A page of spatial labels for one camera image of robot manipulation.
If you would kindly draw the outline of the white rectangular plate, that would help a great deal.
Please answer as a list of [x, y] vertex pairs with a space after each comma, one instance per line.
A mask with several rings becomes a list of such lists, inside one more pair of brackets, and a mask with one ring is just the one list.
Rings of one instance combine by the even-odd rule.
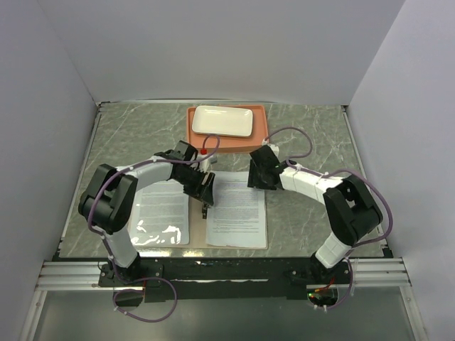
[[253, 111], [238, 107], [202, 105], [196, 107], [191, 129], [197, 134], [249, 137], [252, 134]]

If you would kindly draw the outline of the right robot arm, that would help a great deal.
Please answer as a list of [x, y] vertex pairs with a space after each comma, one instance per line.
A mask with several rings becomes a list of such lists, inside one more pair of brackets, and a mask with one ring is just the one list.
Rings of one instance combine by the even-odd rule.
[[357, 175], [342, 178], [280, 161], [268, 144], [250, 153], [247, 186], [299, 193], [325, 206], [331, 232], [310, 258], [311, 276], [319, 283], [333, 278], [347, 253], [383, 221], [373, 195]]

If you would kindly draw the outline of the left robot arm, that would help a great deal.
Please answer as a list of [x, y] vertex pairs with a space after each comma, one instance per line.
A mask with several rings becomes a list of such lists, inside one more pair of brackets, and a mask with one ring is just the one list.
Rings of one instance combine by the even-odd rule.
[[134, 285], [143, 274], [141, 257], [127, 231], [136, 192], [174, 180], [188, 197], [211, 207], [215, 174], [208, 168], [213, 156], [179, 141], [175, 148], [130, 166], [104, 163], [97, 167], [80, 197], [78, 212], [86, 219], [88, 229], [101, 237], [115, 276], [124, 285]]

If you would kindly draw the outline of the white printed paper sheet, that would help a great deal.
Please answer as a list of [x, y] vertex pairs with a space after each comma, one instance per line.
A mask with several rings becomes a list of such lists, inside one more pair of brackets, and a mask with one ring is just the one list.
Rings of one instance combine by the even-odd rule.
[[129, 236], [136, 248], [187, 245], [189, 197], [174, 180], [154, 183], [134, 197]]

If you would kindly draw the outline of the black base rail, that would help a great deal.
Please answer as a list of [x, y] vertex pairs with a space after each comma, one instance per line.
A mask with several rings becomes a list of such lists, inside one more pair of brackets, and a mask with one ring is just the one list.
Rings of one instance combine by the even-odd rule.
[[143, 258], [131, 271], [115, 275], [107, 263], [100, 270], [101, 288], [138, 288], [147, 303], [178, 298], [285, 298], [305, 300], [310, 286], [344, 285], [350, 281], [346, 262], [332, 269], [311, 257], [288, 258]]

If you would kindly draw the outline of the tan paper folder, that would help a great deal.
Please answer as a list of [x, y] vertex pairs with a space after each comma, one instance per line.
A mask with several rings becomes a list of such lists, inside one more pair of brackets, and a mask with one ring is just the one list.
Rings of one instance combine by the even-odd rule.
[[206, 243], [206, 221], [208, 209], [203, 208], [201, 202], [189, 197], [189, 232], [190, 239], [187, 245], [181, 245], [177, 247], [140, 247], [137, 248], [140, 251], [150, 251], [153, 248], [221, 248], [221, 249], [235, 249], [235, 248], [222, 248], [214, 247]]

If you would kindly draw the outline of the white printed paper sheets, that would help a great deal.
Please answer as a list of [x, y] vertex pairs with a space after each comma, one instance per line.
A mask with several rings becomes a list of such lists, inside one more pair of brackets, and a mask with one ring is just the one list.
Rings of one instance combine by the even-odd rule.
[[265, 193], [247, 186], [247, 172], [217, 171], [214, 206], [208, 208], [206, 243], [214, 247], [266, 249]]

